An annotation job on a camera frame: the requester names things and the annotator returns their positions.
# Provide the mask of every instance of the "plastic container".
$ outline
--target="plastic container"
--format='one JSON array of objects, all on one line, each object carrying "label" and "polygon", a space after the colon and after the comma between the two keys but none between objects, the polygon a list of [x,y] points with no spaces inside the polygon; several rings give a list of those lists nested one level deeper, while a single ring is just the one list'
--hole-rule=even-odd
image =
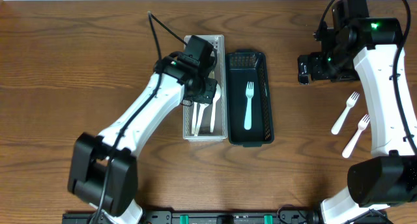
[{"label": "plastic container", "polygon": [[[191,35],[185,37],[187,42]],[[223,35],[198,35],[213,44],[217,49],[218,62],[214,69],[214,78],[217,80],[220,88],[222,89],[222,95],[216,102],[216,120],[214,122],[214,131],[210,132],[210,122],[212,115],[212,105],[206,107],[203,113],[201,121],[200,131],[197,136],[191,133],[192,131],[192,117],[194,112],[194,106],[183,107],[183,130],[182,136],[184,139],[190,142],[213,142],[223,141],[227,138],[227,97],[226,97],[226,77],[225,77],[225,47]]]},{"label": "plastic container", "polygon": [[[263,53],[238,50],[226,56],[229,141],[244,147],[260,147],[274,140],[266,58]],[[246,86],[254,84],[252,127],[244,129]]]}]

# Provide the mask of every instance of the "brown wooden surface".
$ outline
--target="brown wooden surface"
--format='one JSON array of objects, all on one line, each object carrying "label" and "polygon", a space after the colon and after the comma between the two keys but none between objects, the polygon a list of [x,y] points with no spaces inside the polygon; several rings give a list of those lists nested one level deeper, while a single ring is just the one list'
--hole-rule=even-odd
[{"label": "brown wooden surface", "polygon": [[[370,159],[368,128],[341,157],[366,112],[357,83],[301,86],[296,59],[319,51],[312,32],[328,1],[57,1],[0,7],[0,223],[60,223],[90,210],[66,190],[75,139],[109,126],[140,95],[157,59],[148,10],[180,36],[223,34],[227,52],[266,54],[275,141],[261,148],[182,139],[182,108],[143,149],[137,202],[176,210],[277,210],[314,206],[346,186],[348,168]],[[417,2],[406,45],[417,106]],[[372,16],[398,17],[400,1],[370,1]],[[162,52],[182,44],[156,25]],[[362,95],[341,133],[330,133],[352,91]],[[415,204],[389,209],[415,223]]]}]

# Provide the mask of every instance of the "tabletop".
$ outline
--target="tabletop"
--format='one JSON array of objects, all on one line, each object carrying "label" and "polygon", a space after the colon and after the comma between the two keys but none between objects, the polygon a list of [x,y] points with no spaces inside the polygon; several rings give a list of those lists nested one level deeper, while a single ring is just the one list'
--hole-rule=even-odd
[{"label": "tabletop", "polygon": [[[312,32],[328,1],[7,1],[0,6],[0,223],[60,223],[92,210],[67,192],[74,141],[97,134],[141,94],[157,60],[147,11],[180,37],[224,35],[226,52],[266,55],[275,140],[259,148],[190,143],[175,108],[138,159],[136,201],[174,210],[313,208],[346,186],[350,166],[371,158],[371,134],[341,156],[366,113],[360,82],[297,81],[297,57],[320,50]],[[371,16],[395,16],[401,1],[369,1]],[[410,2],[413,21],[417,2]],[[417,106],[417,32],[405,46]],[[162,54],[183,45],[155,24]],[[361,94],[339,135],[330,129],[353,91]],[[390,208],[414,223],[415,204]]]}]

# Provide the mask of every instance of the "black plastic tray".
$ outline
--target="black plastic tray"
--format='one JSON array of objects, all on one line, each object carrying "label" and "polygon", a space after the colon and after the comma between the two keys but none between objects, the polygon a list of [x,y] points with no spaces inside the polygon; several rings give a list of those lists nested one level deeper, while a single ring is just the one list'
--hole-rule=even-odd
[{"label": "black plastic tray", "polygon": [[[274,140],[271,102],[263,53],[237,50],[226,55],[227,120],[229,141],[244,147],[260,147]],[[252,128],[245,130],[246,85],[254,84]]]}]

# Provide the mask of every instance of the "green tape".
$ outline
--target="green tape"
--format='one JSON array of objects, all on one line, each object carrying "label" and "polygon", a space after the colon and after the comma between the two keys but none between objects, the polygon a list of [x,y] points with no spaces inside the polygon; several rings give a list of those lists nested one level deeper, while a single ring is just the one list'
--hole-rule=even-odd
[{"label": "green tape", "polygon": [[263,219],[265,221],[265,224],[273,224],[274,223],[272,215],[265,215],[265,216],[263,216]]},{"label": "green tape", "polygon": [[180,224],[188,224],[188,215],[181,215],[180,216]]}]

